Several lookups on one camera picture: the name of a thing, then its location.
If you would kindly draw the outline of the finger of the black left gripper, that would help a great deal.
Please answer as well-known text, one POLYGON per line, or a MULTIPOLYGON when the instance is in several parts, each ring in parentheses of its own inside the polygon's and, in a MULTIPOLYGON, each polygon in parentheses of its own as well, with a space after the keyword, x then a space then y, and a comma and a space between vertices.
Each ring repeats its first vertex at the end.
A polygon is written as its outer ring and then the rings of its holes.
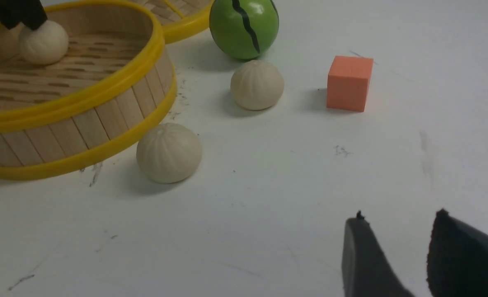
POLYGON ((0 0, 0 23, 9 30, 21 23, 35 31, 47 20, 40 0, 0 0))

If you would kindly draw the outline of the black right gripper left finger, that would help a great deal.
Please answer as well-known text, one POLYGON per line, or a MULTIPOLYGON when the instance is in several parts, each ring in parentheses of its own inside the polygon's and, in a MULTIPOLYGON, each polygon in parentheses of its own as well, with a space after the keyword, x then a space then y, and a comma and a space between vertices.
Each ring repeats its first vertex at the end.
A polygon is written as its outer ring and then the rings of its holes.
POLYGON ((394 273, 361 211, 345 222, 342 279, 346 297, 413 297, 394 273))

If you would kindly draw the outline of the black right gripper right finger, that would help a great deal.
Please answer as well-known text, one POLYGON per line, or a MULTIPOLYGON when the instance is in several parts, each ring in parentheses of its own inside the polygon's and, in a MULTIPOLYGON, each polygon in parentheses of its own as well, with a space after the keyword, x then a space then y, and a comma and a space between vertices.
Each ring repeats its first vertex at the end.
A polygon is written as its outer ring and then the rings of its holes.
POLYGON ((427 284, 434 297, 488 297, 488 235, 439 210, 427 254, 427 284))

